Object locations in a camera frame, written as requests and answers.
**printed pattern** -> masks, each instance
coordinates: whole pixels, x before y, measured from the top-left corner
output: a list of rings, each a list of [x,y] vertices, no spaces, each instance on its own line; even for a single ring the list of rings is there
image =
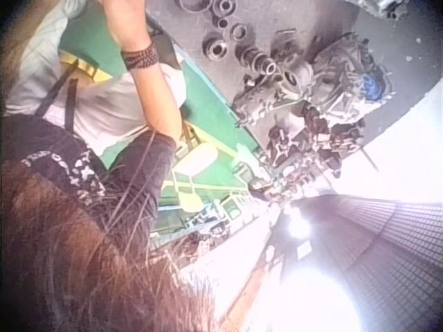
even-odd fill
[[[91,168],[91,153],[92,151],[87,149],[80,154],[80,157],[75,160],[71,166],[68,165],[60,155],[51,153],[50,151],[35,152],[24,158],[21,162],[28,167],[33,167],[35,161],[42,158],[50,158],[57,163],[68,176],[70,185],[73,186],[79,202],[89,206],[94,203],[94,201],[100,200],[105,196],[105,187]]]

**blue part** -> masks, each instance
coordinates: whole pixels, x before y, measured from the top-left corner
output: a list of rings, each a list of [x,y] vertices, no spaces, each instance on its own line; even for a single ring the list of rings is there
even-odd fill
[[[364,75],[366,100],[376,102],[381,99],[382,91],[379,83],[369,75]]]

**strap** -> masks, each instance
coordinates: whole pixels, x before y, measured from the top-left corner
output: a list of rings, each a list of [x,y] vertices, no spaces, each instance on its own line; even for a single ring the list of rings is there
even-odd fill
[[[62,89],[64,83],[68,79],[68,77],[77,69],[78,67],[78,59],[76,59],[72,65],[69,66],[61,76],[61,78],[56,81],[56,83],[53,85],[53,87],[50,89],[48,94],[45,98],[43,98],[42,103],[40,104],[39,108],[35,111],[35,116],[38,116],[39,118],[43,118],[46,112],[48,111],[50,105],[54,103],[54,100],[58,96],[58,93]]]
[[[75,97],[77,96],[78,79],[71,78],[68,86],[68,97],[66,98],[66,109],[64,113],[64,128],[74,134],[74,111]]]

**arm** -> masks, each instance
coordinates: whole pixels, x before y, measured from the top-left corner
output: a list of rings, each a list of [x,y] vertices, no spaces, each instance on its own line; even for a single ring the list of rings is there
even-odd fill
[[[109,32],[122,50],[144,50],[152,44],[147,33],[144,0],[102,0]],[[181,115],[160,65],[131,71],[148,125],[178,142]]]

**beaded bracelet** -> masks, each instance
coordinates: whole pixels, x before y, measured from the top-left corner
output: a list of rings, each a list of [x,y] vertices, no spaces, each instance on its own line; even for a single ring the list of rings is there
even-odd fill
[[[136,68],[149,68],[159,62],[159,54],[154,44],[136,52],[122,51],[121,55],[128,71]]]

